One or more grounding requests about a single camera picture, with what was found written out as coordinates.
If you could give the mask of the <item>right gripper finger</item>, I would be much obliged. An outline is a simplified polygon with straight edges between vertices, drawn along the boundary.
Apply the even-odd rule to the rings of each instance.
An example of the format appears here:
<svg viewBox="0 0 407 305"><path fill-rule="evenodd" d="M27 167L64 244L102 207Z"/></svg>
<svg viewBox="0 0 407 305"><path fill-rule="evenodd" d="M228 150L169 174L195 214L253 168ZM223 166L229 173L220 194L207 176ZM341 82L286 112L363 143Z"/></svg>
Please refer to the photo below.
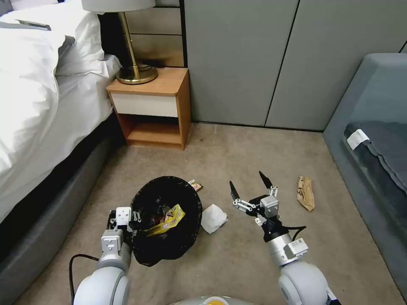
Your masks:
<svg viewBox="0 0 407 305"><path fill-rule="evenodd" d="M256 209L256 206L254 204L246 202L240 198L240 196L239 196L238 192L236 191L236 188L231 180L229 181L229 185L230 185L230 189L231 189L231 197L233 199L232 204L235 208L237 208L243 212L252 212Z"/></svg>
<svg viewBox="0 0 407 305"><path fill-rule="evenodd" d="M259 175L260 175L266 189L268 190L268 195L272 195L275 198L277 198L279 187L277 185L274 185L271 182L271 180L267 176L265 176L261 171L259 171Z"/></svg>

